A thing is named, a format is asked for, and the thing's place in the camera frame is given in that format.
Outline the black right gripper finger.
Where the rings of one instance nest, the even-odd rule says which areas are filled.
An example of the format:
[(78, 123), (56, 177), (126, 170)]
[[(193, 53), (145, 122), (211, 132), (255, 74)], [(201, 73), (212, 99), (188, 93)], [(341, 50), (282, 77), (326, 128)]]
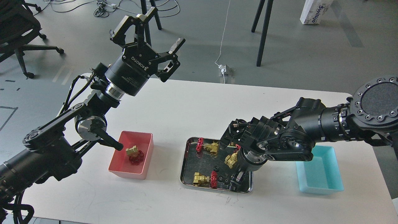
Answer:
[(243, 171), (236, 172), (230, 178), (230, 190), (240, 190), (243, 186), (245, 173)]

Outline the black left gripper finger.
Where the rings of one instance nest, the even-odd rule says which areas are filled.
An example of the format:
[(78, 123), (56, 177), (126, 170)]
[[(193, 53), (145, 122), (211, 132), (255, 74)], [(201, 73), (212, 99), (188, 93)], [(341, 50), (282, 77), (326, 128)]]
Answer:
[(169, 61), (168, 65), (164, 69), (158, 69), (155, 74), (162, 82), (166, 82), (180, 66), (176, 53), (184, 43), (184, 38), (178, 38), (168, 52), (158, 54), (159, 57), (155, 60), (157, 65)]
[(146, 43), (151, 45), (149, 21), (157, 13), (156, 7), (151, 7), (146, 14), (137, 14), (137, 16), (125, 16), (118, 24), (115, 30), (110, 30), (110, 40), (121, 47), (125, 47), (125, 33), (131, 26), (135, 26), (135, 40), (138, 46), (143, 46), (146, 38)]

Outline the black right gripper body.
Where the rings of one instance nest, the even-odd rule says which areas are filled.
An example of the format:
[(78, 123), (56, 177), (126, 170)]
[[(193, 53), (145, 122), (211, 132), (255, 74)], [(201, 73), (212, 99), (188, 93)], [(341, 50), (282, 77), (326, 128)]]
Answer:
[(233, 168), (233, 171), (234, 174), (243, 171), (246, 177), (249, 172), (259, 170), (266, 162), (264, 155), (241, 148), (238, 154), (238, 166)]

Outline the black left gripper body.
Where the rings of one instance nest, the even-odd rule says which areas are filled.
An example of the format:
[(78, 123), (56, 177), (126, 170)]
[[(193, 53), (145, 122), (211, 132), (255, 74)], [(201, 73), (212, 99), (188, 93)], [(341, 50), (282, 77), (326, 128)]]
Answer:
[(158, 54), (148, 43), (140, 47), (138, 43), (127, 44), (105, 72), (105, 77), (125, 94), (135, 96), (158, 69), (162, 70), (168, 65), (169, 61), (159, 65), (155, 63)]

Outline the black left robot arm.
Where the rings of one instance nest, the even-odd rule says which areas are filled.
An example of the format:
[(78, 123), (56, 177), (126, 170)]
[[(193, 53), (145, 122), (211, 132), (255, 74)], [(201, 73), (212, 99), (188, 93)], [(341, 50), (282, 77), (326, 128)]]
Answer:
[(145, 14), (125, 16), (110, 31), (110, 40), (122, 47), (122, 53), (109, 67), (100, 63), (91, 70), (81, 89), (91, 85), (87, 99), (73, 107), (66, 101), (56, 118), (24, 137), (23, 151), (1, 164), (1, 221), (11, 211), (15, 224), (29, 223), (34, 208), (22, 203), (24, 191), (50, 177), (60, 181), (77, 173), (82, 157), (95, 144), (123, 149), (123, 144), (106, 132), (105, 114), (117, 108), (124, 95), (137, 95), (152, 75), (166, 82), (180, 66), (176, 52), (184, 38), (163, 53), (145, 42), (148, 23), (157, 11), (152, 6)]

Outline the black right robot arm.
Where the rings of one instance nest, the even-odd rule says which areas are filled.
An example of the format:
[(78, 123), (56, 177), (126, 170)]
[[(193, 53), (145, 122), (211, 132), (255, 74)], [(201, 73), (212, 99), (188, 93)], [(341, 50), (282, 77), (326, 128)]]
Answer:
[(301, 97), (270, 119), (230, 122), (219, 146), (239, 146), (231, 182), (240, 185), (267, 161), (311, 161), (317, 142), (364, 141), (397, 153), (397, 90), (397, 76), (382, 76), (366, 82), (344, 104), (326, 107), (320, 99)]

